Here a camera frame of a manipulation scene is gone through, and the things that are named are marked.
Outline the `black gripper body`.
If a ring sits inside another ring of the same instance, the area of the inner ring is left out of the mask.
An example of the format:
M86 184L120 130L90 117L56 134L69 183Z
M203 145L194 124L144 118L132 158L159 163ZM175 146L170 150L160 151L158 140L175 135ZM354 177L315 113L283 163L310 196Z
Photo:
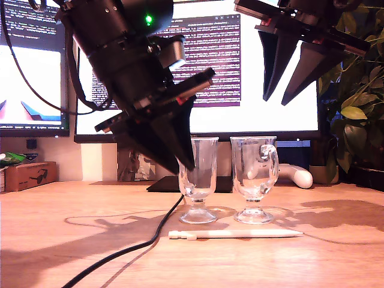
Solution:
M212 85L215 71L207 68L175 83L172 69L185 64L181 41L119 41L89 56L94 76L121 112L95 126L97 132L113 133L115 122L131 119L136 123L153 121L184 104L197 92Z

